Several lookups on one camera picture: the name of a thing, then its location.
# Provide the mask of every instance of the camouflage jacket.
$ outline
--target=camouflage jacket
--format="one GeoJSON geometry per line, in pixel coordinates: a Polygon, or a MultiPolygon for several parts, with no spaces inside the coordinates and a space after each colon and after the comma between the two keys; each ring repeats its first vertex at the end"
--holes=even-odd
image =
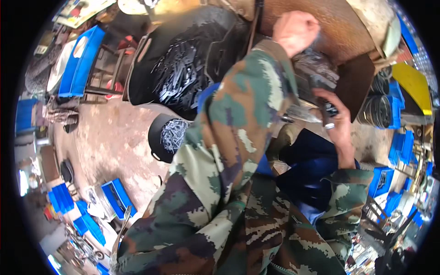
{"type": "Polygon", "coordinates": [[[229,70],[125,234],[114,274],[345,274],[372,172],[325,179],[333,194],[317,229],[272,178],[254,174],[294,86],[290,60],[269,40],[229,70]]]}

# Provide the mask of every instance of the concrete floor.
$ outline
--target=concrete floor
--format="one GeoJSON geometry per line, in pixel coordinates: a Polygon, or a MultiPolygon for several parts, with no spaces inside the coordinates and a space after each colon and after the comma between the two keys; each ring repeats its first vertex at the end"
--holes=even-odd
{"type": "MultiPolygon", "coordinates": [[[[133,222],[142,216],[158,190],[158,175],[164,178],[169,166],[151,156],[148,144],[148,129],[158,113],[132,106],[121,99],[112,99],[101,105],[81,105],[79,112],[80,122],[73,133],[66,134],[61,125],[54,125],[58,160],[70,159],[75,171],[75,185],[84,198],[87,186],[120,178],[138,210],[131,219],[133,222]]],[[[319,123],[296,121],[295,126],[298,133],[307,128],[328,139],[319,123]]],[[[351,136],[356,159],[389,166],[388,152],[393,133],[393,130],[353,123],[351,136]]],[[[401,188],[406,177],[400,177],[396,172],[391,190],[401,188]]]]}

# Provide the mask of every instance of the hand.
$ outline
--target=hand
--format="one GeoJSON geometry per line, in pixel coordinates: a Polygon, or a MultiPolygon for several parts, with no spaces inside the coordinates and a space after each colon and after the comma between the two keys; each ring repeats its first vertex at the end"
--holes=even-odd
{"type": "Polygon", "coordinates": [[[356,169],[355,150],[350,136],[352,127],[350,110],[335,93],[320,88],[313,89],[313,93],[315,96],[326,99],[338,110],[338,114],[333,117],[334,128],[328,129],[327,133],[336,148],[339,168],[356,169]]]}
{"type": "Polygon", "coordinates": [[[292,58],[305,50],[319,33],[319,22],[310,13],[303,11],[285,12],[274,25],[273,41],[280,44],[292,58]]]}

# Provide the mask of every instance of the metal parts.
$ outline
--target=metal parts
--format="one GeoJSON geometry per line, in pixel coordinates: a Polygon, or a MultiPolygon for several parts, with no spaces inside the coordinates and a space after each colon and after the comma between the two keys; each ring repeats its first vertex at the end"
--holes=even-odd
{"type": "Polygon", "coordinates": [[[213,82],[204,74],[212,42],[221,41],[226,30],[218,23],[193,25],[172,39],[168,51],[154,65],[154,91],[166,106],[188,111],[198,106],[197,93],[213,82]]]}
{"type": "Polygon", "coordinates": [[[168,152],[175,154],[183,142],[189,123],[179,118],[168,121],[161,132],[161,144],[168,152]]]}

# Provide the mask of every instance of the boot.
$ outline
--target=boot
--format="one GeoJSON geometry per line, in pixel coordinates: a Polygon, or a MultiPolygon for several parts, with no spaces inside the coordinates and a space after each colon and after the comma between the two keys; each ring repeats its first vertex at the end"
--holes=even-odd
{"type": "Polygon", "coordinates": [[[269,162],[280,161],[278,154],[282,148],[293,144],[297,136],[296,132],[295,126],[292,123],[286,123],[281,127],[278,138],[271,141],[266,151],[266,157],[269,162]]]}

